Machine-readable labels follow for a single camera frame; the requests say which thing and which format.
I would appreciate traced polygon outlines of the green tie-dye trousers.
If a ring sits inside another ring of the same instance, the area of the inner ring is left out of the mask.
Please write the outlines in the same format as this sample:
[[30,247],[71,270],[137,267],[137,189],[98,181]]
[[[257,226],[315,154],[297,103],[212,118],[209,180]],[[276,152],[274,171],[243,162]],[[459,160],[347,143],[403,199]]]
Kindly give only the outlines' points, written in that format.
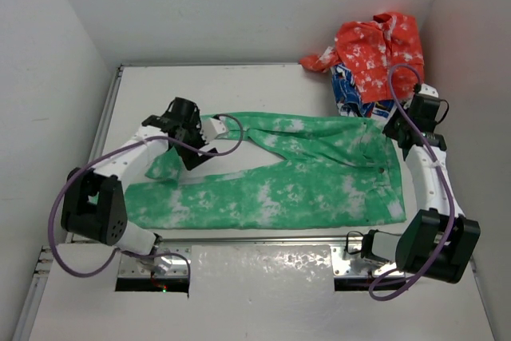
[[184,180],[175,151],[130,185],[130,221],[154,229],[312,229],[406,218],[402,176],[381,125],[361,117],[234,113],[226,139],[278,156],[273,165]]

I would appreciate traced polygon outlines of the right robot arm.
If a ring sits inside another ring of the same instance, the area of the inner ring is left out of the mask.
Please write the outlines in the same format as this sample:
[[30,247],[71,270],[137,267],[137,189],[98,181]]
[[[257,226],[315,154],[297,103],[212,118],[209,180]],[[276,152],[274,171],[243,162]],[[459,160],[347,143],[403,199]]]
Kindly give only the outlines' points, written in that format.
[[400,236],[370,230],[362,237],[359,257],[367,264],[395,264],[400,272],[415,274],[438,248],[425,276],[455,284],[481,229],[476,220],[465,217],[450,186],[446,141],[434,131],[442,103],[436,91],[420,91],[385,125],[384,134],[397,141],[412,176],[418,212]]

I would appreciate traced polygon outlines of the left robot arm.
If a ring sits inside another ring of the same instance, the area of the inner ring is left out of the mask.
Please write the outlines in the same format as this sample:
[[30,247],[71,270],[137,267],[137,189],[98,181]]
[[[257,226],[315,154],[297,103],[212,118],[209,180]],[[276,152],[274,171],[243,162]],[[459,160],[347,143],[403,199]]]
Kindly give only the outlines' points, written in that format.
[[155,159],[175,149],[188,170],[217,155],[205,146],[226,133],[219,117],[201,117],[198,106],[175,98],[151,115],[119,151],[69,175],[61,227],[67,232],[140,256],[151,255],[157,236],[129,221],[125,190]]

